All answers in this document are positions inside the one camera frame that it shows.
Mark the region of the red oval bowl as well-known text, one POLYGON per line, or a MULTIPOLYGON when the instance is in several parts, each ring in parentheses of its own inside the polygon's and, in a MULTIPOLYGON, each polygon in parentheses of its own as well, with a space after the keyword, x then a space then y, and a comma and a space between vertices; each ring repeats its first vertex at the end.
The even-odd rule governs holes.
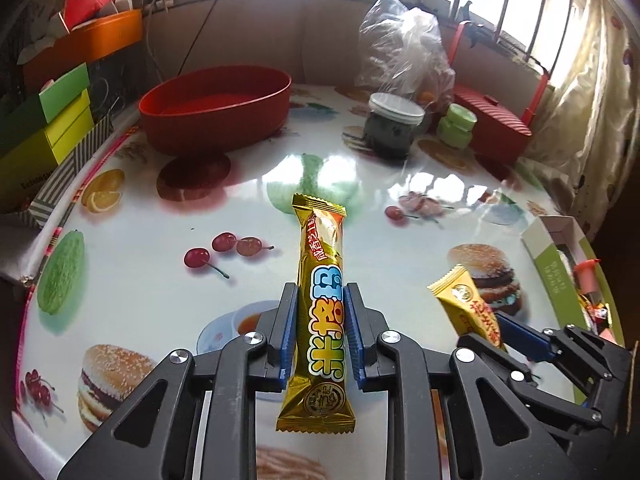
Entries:
POLYGON ((216 66, 172 78, 139 102, 149 144, 170 156, 225 153, 277 133, 292 78, 271 67, 216 66))

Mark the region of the clear plastic bag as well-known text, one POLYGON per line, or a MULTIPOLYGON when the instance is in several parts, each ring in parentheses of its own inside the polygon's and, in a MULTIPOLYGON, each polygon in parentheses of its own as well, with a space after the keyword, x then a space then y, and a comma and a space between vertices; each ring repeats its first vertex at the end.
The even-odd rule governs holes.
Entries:
POLYGON ((400 0, 376 0, 359 26, 356 84, 443 110, 454 99, 456 73, 438 19, 400 0))

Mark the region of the dark jar white lid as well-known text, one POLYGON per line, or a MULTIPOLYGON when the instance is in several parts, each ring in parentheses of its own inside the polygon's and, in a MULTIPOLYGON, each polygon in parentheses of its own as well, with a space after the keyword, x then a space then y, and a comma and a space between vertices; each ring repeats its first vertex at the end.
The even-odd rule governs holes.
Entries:
POLYGON ((363 141, 375 154, 386 159, 406 159, 416 128, 425 110, 413 101, 391 93, 370 95, 369 115, 363 127, 363 141))

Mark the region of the patterned beige curtain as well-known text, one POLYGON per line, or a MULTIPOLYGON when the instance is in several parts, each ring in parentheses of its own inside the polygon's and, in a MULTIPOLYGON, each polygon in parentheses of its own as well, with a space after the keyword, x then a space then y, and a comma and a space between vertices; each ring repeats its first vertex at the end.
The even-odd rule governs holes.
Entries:
POLYGON ((608 0, 587 0, 579 39, 524 164, 592 240, 639 155, 639 46, 608 0))

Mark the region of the gold peanut crisp snack bar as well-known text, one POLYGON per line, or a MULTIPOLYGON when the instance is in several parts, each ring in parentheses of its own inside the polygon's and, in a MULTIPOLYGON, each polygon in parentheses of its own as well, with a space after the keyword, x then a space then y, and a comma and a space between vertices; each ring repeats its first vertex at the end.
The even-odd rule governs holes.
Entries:
POLYGON ((444 308, 459 336, 475 334, 503 350, 497 317, 480 296, 468 270, 457 264, 428 290, 444 308))

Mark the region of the red lid pink jelly cup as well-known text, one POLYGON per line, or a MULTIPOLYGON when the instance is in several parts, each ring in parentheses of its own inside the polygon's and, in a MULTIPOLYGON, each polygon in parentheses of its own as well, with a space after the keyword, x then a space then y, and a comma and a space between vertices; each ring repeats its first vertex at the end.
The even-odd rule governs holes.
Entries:
POLYGON ((578 288, 591 302, 598 302, 601 299, 596 273, 599 262, 599 259, 587 259, 574 266, 574 275, 578 288))

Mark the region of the yellow-green box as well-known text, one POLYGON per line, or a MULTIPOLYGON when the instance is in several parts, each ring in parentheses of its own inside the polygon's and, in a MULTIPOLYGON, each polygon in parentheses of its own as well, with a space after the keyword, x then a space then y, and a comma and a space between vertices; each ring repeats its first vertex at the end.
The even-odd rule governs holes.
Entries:
POLYGON ((1 212, 21 209, 93 128, 85 89, 50 125, 1 155, 1 212))

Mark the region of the green white cardboard box tray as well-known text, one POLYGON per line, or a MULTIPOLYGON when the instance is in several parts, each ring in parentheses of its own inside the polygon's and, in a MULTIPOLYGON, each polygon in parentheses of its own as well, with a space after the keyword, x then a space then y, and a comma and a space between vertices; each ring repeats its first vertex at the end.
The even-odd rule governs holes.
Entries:
MULTIPOLYGON (((541 216, 523 232, 521 240, 544 284, 559 326, 573 324, 590 330, 578 301, 580 290, 574 266, 597 256, 577 221, 569 216, 541 216)), ((611 315, 610 328, 598 336, 623 346, 620 316, 600 262, 596 273, 601 293, 598 302, 608 304, 611 315)))

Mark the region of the orange box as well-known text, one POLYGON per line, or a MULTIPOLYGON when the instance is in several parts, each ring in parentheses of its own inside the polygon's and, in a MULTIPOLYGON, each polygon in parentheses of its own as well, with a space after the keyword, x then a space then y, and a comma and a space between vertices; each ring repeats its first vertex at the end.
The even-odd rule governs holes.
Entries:
POLYGON ((101 58, 142 40, 142 12, 139 9, 98 18, 55 40, 23 67, 28 93, 35 93, 50 79, 58 79, 82 63, 101 58))

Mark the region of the long gold rice bar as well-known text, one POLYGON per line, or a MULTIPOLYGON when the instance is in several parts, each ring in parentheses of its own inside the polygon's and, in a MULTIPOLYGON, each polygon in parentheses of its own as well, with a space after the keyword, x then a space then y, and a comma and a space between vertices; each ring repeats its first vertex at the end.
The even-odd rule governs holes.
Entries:
POLYGON ((276 429, 347 434, 356 417, 348 400, 343 299, 343 221, 346 209, 296 193, 300 225, 295 352, 276 429))

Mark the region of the green lidded small jar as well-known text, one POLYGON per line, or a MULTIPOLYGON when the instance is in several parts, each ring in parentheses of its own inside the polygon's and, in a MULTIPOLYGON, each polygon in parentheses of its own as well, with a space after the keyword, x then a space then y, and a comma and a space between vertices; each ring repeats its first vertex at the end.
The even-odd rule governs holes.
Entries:
POLYGON ((477 117, 464 106, 451 103, 446 114, 440 118, 436 133, 442 142, 450 148, 466 148, 472 140, 473 128, 477 123, 477 117))

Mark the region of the red black packet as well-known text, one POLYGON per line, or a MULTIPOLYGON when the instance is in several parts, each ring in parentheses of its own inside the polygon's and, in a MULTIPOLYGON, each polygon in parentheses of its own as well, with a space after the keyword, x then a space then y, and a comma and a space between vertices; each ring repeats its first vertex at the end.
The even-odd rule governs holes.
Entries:
POLYGON ((590 330, 596 335, 608 330, 611 325, 610 310, 605 302, 592 302, 587 295, 578 294, 578 301, 585 315, 585 320, 590 330))

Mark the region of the green box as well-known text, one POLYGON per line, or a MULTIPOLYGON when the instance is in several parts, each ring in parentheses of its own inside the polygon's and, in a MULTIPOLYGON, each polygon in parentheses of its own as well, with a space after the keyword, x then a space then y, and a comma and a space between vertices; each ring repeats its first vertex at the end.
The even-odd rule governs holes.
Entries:
POLYGON ((31 134, 50 126, 89 87, 86 63, 82 63, 38 94, 30 96, 12 112, 1 115, 1 155, 13 150, 31 134))

